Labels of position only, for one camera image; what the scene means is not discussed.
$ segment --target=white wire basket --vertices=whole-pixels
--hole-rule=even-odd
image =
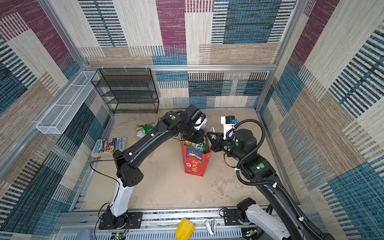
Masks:
[[[83,71],[43,116],[36,128],[43,134],[63,134],[93,89],[91,79],[99,78],[93,71]]]

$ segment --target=black wire rack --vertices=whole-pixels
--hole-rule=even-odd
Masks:
[[[157,113],[159,97],[150,69],[98,69],[92,84],[113,113]]]

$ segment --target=yellow scoop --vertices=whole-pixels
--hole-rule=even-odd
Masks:
[[[186,218],[183,218],[176,229],[177,240],[188,240],[194,230],[195,225],[193,225],[193,223],[188,221]]]

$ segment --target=patterned wall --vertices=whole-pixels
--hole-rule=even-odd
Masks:
[[[250,107],[257,104],[268,72],[152,72],[160,109]]]
[[[271,64],[295,0],[52,0],[91,65]]]
[[[0,0],[0,155],[79,70],[37,0]]]
[[[384,1],[310,0],[260,110],[282,173],[335,239],[384,239]]]
[[[93,89],[62,135],[36,136],[0,182],[1,239],[48,239],[59,214],[69,210],[109,119]]]

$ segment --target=table surface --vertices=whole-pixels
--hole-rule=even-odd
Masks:
[[[139,140],[136,125],[157,122],[168,110],[160,109],[158,114],[117,114],[110,137],[127,137],[126,147]],[[223,132],[221,116],[234,115],[239,121],[258,119],[253,109],[203,109],[209,127],[216,132]],[[260,140],[261,129],[252,122],[239,128],[253,132]],[[268,143],[264,141],[258,153],[276,168]],[[227,163],[236,166],[237,161],[227,157]],[[259,205],[268,205],[267,199],[256,187],[241,184],[235,170],[223,160],[223,152],[212,152],[203,177],[184,173],[181,145],[176,139],[169,139],[153,151],[140,165],[143,180],[135,186],[128,207],[130,209],[179,208],[179,207],[219,207],[236,206],[247,197]],[[116,178],[113,161],[99,162],[97,171]],[[116,181],[94,173],[87,190],[82,209],[99,209],[101,205],[112,200]]]

